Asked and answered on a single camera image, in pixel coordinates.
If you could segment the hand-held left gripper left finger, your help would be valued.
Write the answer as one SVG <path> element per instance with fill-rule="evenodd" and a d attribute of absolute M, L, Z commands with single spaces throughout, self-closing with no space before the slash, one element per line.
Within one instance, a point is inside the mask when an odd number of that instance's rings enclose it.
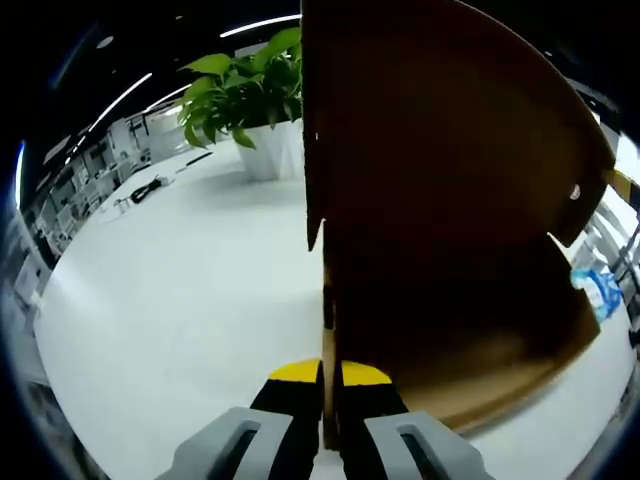
<path fill-rule="evenodd" d="M 232 407 L 183 441 L 161 479 L 308 479 L 319 450 L 323 366 L 272 372 L 248 407 Z"/>

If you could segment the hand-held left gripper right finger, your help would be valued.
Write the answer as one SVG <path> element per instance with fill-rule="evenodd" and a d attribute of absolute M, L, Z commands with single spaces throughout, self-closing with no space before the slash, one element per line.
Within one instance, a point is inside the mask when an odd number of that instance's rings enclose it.
<path fill-rule="evenodd" d="M 391 378 L 341 363 L 340 456 L 348 479 L 489 479 L 469 441 L 424 411 L 410 411 Z"/>

